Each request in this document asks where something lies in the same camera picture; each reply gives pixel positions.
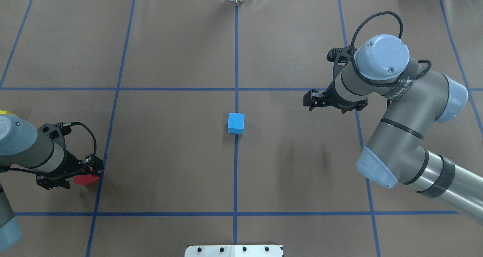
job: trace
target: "light blue joint cap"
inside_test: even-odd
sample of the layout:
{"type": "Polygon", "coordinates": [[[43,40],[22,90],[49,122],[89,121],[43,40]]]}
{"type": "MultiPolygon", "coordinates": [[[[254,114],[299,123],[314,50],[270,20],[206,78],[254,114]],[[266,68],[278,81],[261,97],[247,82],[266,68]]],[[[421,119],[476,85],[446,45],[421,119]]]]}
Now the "light blue joint cap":
{"type": "Polygon", "coordinates": [[[444,123],[452,120],[465,107],[468,100],[468,90],[463,85],[455,82],[450,77],[444,75],[448,80],[448,103],[443,114],[436,119],[437,122],[444,123]]]}
{"type": "Polygon", "coordinates": [[[22,238],[22,235],[20,224],[17,217],[14,216],[0,228],[0,251],[13,246],[22,238]]]}
{"type": "Polygon", "coordinates": [[[391,189],[397,184],[397,178],[390,169],[368,147],[362,149],[361,157],[355,166],[369,180],[391,189]]]}
{"type": "Polygon", "coordinates": [[[389,80],[399,76],[409,63],[409,49],[401,39],[376,35],[354,54],[361,74],[369,80],[389,80]]]}
{"type": "Polygon", "coordinates": [[[37,129],[12,114],[0,114],[0,155],[13,155],[31,147],[37,140],[37,129]]]}

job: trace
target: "grid line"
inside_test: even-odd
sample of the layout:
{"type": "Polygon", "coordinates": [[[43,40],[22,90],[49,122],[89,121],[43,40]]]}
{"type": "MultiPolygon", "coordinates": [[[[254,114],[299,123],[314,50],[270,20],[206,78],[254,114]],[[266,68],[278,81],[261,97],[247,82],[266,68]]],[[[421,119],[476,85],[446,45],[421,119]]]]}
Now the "grid line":
{"type": "Polygon", "coordinates": [[[461,77],[463,78],[463,82],[465,83],[465,87],[466,87],[467,90],[469,90],[468,91],[468,99],[469,99],[469,102],[471,102],[471,107],[473,108],[473,112],[474,112],[475,117],[476,117],[476,122],[478,123],[478,128],[480,129],[481,136],[483,137],[483,126],[481,126],[480,116],[478,115],[478,110],[476,109],[476,105],[475,105],[475,102],[473,100],[473,96],[471,95],[471,91],[470,91],[469,85],[468,85],[468,80],[466,79],[465,71],[463,70],[463,66],[461,65],[461,60],[459,58],[458,51],[456,49],[456,46],[454,45],[454,41],[453,41],[453,38],[452,38],[452,35],[451,35],[450,26],[448,24],[448,18],[446,18],[446,11],[445,11],[445,6],[443,5],[443,0],[440,0],[440,6],[441,6],[441,12],[443,13],[443,18],[445,20],[446,31],[448,33],[448,37],[450,39],[451,46],[452,46],[452,49],[453,49],[453,52],[454,52],[454,57],[456,57],[456,61],[458,63],[459,71],[461,72],[461,77]]]}
{"type": "MultiPolygon", "coordinates": [[[[124,60],[126,59],[126,51],[128,50],[129,32],[131,31],[131,23],[132,23],[132,17],[133,17],[133,14],[134,14],[135,4],[136,4],[136,0],[132,0],[131,14],[129,15],[128,29],[126,31],[126,40],[124,41],[124,49],[123,49],[123,54],[122,54],[122,59],[121,59],[121,66],[119,68],[119,77],[117,78],[116,94],[114,96],[114,103],[112,104],[111,120],[110,120],[110,123],[109,123],[109,131],[107,133],[107,141],[106,141],[106,147],[105,147],[105,151],[104,151],[104,166],[107,163],[107,153],[109,151],[109,145],[110,145],[110,142],[111,142],[112,125],[114,124],[114,117],[115,117],[116,107],[117,107],[117,99],[119,97],[119,89],[121,87],[122,73],[123,73],[123,70],[124,70],[124,60]]],[[[99,208],[99,199],[100,199],[100,192],[102,190],[102,181],[103,181],[103,177],[104,177],[104,172],[105,172],[105,169],[102,171],[102,177],[99,180],[97,195],[95,197],[94,212],[93,212],[93,215],[92,215],[92,223],[91,223],[91,229],[90,229],[90,234],[89,234],[88,246],[87,246],[87,250],[86,250],[86,257],[89,257],[89,255],[90,255],[90,250],[91,250],[91,246],[92,246],[92,239],[94,238],[95,221],[97,219],[97,212],[98,212],[98,208],[99,208]]]]}
{"type": "MultiPolygon", "coordinates": [[[[345,34],[345,24],[344,24],[344,13],[342,10],[342,3],[340,0],[338,1],[338,11],[340,14],[340,25],[342,28],[342,34],[344,38],[344,46],[347,47],[347,37],[345,34]]],[[[357,123],[357,133],[359,136],[359,144],[362,148],[364,147],[364,139],[362,138],[362,128],[361,128],[361,123],[359,119],[359,111],[355,110],[355,120],[357,123]]],[[[379,246],[379,235],[377,234],[377,224],[376,224],[376,215],[374,214],[374,204],[372,202],[372,192],[371,192],[371,183],[369,182],[369,179],[366,178],[366,190],[367,190],[367,197],[369,201],[369,209],[370,209],[370,216],[371,216],[371,221],[372,221],[372,232],[374,234],[374,245],[376,247],[376,255],[377,257],[381,257],[381,248],[379,246]]]]}
{"type": "MultiPolygon", "coordinates": [[[[5,91],[117,91],[117,87],[2,87],[5,91]]],[[[120,87],[120,91],[307,91],[317,87],[120,87]]]]}
{"type": "MultiPolygon", "coordinates": [[[[16,212],[17,216],[93,216],[93,212],[16,212]]],[[[102,217],[188,217],[188,216],[233,216],[234,212],[97,212],[102,217]]],[[[371,211],[326,211],[326,212],[236,212],[237,216],[357,216],[371,215],[371,211]]],[[[459,214],[452,210],[440,211],[374,211],[375,215],[439,215],[459,214]]]]}
{"type": "Polygon", "coordinates": [[[5,70],[3,70],[2,79],[0,80],[0,88],[3,86],[3,82],[5,81],[5,78],[7,77],[7,71],[8,71],[8,68],[10,66],[10,62],[12,61],[12,58],[14,57],[15,49],[17,48],[18,40],[20,39],[20,35],[22,34],[22,30],[24,29],[25,22],[27,20],[27,17],[29,16],[29,11],[30,11],[30,8],[32,6],[32,2],[33,2],[33,0],[29,1],[29,5],[27,6],[27,10],[25,11],[24,18],[22,20],[22,23],[20,24],[20,28],[19,28],[18,33],[17,33],[17,37],[15,38],[15,42],[14,42],[14,45],[12,46],[12,50],[10,51],[10,55],[8,57],[7,64],[5,65],[5,70]]]}
{"type": "MultiPolygon", "coordinates": [[[[238,9],[235,6],[235,113],[238,113],[238,9]]],[[[238,134],[234,140],[233,170],[233,244],[238,244],[238,134]]]]}
{"type": "MultiPolygon", "coordinates": [[[[11,62],[11,59],[14,56],[14,51],[17,46],[17,42],[19,37],[22,33],[23,27],[26,22],[26,18],[29,14],[29,10],[31,8],[33,0],[29,1],[29,5],[26,9],[26,13],[24,15],[22,24],[19,28],[19,32],[15,39],[14,45],[12,47],[9,59],[7,61],[5,70],[2,75],[2,79],[0,80],[0,90],[11,90],[11,91],[116,91],[114,97],[114,104],[112,108],[112,115],[111,121],[109,126],[108,138],[106,143],[106,149],[104,153],[104,163],[107,162],[107,151],[110,143],[110,136],[112,134],[112,125],[114,122],[115,116],[115,109],[117,104],[117,98],[119,96],[119,91],[235,91],[235,111],[238,112],[238,93],[240,91],[306,91],[312,88],[240,88],[238,86],[238,9],[239,7],[235,7],[235,88],[183,88],[183,87],[121,87],[121,80],[122,80],[122,73],[124,67],[124,60],[126,58],[126,49],[128,46],[128,38],[129,32],[132,23],[132,17],[134,12],[135,0],[132,0],[131,4],[131,14],[128,23],[128,29],[126,32],[126,40],[123,50],[123,56],[121,60],[121,67],[119,71],[119,77],[116,87],[2,87],[7,71],[11,62]]],[[[463,67],[461,65],[461,61],[459,58],[459,54],[455,47],[454,41],[452,39],[451,31],[449,28],[449,24],[446,18],[445,8],[443,6],[442,0],[440,0],[440,6],[443,14],[443,18],[445,20],[446,29],[448,32],[449,40],[452,44],[452,48],[457,59],[457,63],[462,74],[465,87],[470,91],[469,92],[469,99],[471,101],[471,105],[473,107],[474,114],[476,116],[476,120],[478,122],[478,126],[480,128],[480,132],[483,135],[483,128],[481,126],[481,121],[478,115],[478,111],[476,110],[476,106],[474,104],[473,98],[471,96],[471,91],[483,91],[483,88],[469,88],[466,75],[464,73],[463,67]]],[[[343,9],[341,5],[341,1],[338,0],[338,7],[340,12],[340,20],[341,20],[341,28],[343,32],[343,40],[345,46],[347,46],[347,38],[345,33],[345,23],[343,19],[343,9]]],[[[361,133],[361,124],[360,118],[357,111],[355,111],[356,120],[357,120],[357,129],[359,133],[359,141],[361,147],[363,147],[363,139],[361,133]]],[[[375,211],[372,203],[372,195],[371,195],[371,186],[369,180],[366,179],[367,191],[368,191],[368,199],[369,199],[369,208],[370,211],[359,211],[359,212],[238,212],[237,207],[237,198],[238,198],[238,135],[235,135],[235,143],[234,143],[234,200],[233,200],[233,212],[98,212],[98,203],[100,198],[100,192],[102,188],[102,179],[98,185],[98,193],[95,200],[95,208],[93,212],[16,212],[17,216],[92,216],[92,224],[91,230],[89,234],[89,241],[88,241],[88,248],[86,251],[86,256],[88,257],[90,254],[90,247],[93,240],[93,232],[95,228],[95,219],[97,216],[150,216],[150,217],[173,217],[173,216],[233,216],[233,240],[234,244],[237,243],[237,216],[352,216],[352,215],[370,215],[373,224],[373,231],[374,231],[374,239],[376,243],[376,252],[377,255],[380,256],[380,249],[379,249],[379,242],[378,242],[378,234],[377,234],[377,226],[375,216],[386,216],[386,215],[440,215],[440,214],[459,214],[456,211],[375,211]]]]}

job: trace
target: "black cable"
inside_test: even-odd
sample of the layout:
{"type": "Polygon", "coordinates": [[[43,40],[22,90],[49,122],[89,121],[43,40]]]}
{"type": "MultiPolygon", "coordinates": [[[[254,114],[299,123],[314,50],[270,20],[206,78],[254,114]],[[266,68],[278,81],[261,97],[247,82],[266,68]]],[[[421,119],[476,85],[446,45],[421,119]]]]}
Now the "black cable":
{"type": "Polygon", "coordinates": [[[421,71],[421,73],[416,75],[416,80],[421,78],[422,76],[424,76],[431,69],[431,61],[429,61],[429,60],[419,60],[418,61],[418,64],[422,64],[422,63],[427,64],[427,66],[423,71],[421,71]]]}
{"type": "MultiPolygon", "coordinates": [[[[92,153],[92,157],[95,157],[95,154],[97,152],[97,141],[95,140],[95,136],[92,133],[92,131],[86,125],[84,125],[83,123],[80,123],[80,122],[72,122],[70,124],[70,126],[82,126],[84,129],[86,129],[89,132],[89,134],[91,135],[92,140],[94,142],[94,152],[92,153]]],[[[7,171],[18,171],[18,172],[25,172],[25,173],[31,173],[31,174],[38,174],[38,175],[42,175],[42,176],[47,177],[47,178],[58,178],[58,177],[64,177],[64,176],[77,175],[77,174],[81,173],[82,171],[84,171],[89,166],[90,166],[90,164],[86,164],[85,166],[83,166],[83,168],[81,168],[81,169],[79,169],[75,172],[65,173],[65,174],[62,174],[62,175],[49,175],[49,173],[31,171],[31,170],[28,170],[28,169],[11,168],[9,166],[6,166],[6,167],[0,166],[0,170],[5,171],[5,172],[7,172],[7,171]]]]}
{"type": "Polygon", "coordinates": [[[350,46],[350,56],[351,56],[351,63],[352,63],[352,67],[354,68],[354,71],[355,73],[357,74],[357,76],[359,76],[359,78],[364,82],[364,83],[367,83],[368,85],[371,85],[371,86],[375,86],[375,87],[393,87],[395,85],[397,85],[397,83],[399,82],[399,80],[401,79],[404,71],[399,75],[399,77],[397,77],[397,79],[393,82],[393,83],[373,83],[371,82],[370,80],[368,80],[366,77],[364,77],[361,72],[359,71],[359,68],[357,68],[357,65],[355,64],[355,59],[354,59],[354,44],[355,44],[355,39],[357,38],[357,35],[359,34],[360,30],[362,29],[362,27],[367,23],[369,22],[371,19],[377,17],[377,16],[381,16],[381,15],[385,15],[385,14],[389,14],[389,15],[392,15],[394,16],[397,21],[399,22],[399,35],[397,36],[397,38],[401,38],[402,37],[402,20],[401,18],[394,12],[391,12],[391,11],[385,11],[385,12],[379,12],[379,13],[376,13],[376,14],[373,14],[371,16],[369,16],[366,20],[364,20],[364,22],[361,23],[361,25],[359,25],[359,27],[357,27],[357,30],[355,30],[354,32],[354,36],[352,36],[352,41],[351,41],[351,46],[350,46]]]}
{"type": "Polygon", "coordinates": [[[72,122],[71,125],[72,126],[82,126],[84,129],[86,129],[88,131],[88,133],[91,135],[92,140],[94,142],[94,152],[92,153],[92,155],[95,156],[95,154],[97,152],[97,141],[95,140],[95,136],[92,133],[92,131],[86,125],[84,125],[83,123],[80,123],[80,122],[72,122]]]}

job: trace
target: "blue cube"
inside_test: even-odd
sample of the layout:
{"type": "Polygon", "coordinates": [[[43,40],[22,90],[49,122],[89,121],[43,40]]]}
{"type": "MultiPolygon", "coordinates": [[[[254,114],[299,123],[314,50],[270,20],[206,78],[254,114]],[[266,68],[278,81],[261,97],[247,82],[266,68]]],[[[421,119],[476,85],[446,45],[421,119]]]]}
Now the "blue cube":
{"type": "Polygon", "coordinates": [[[245,114],[228,114],[228,132],[242,134],[245,128],[245,114]]]}

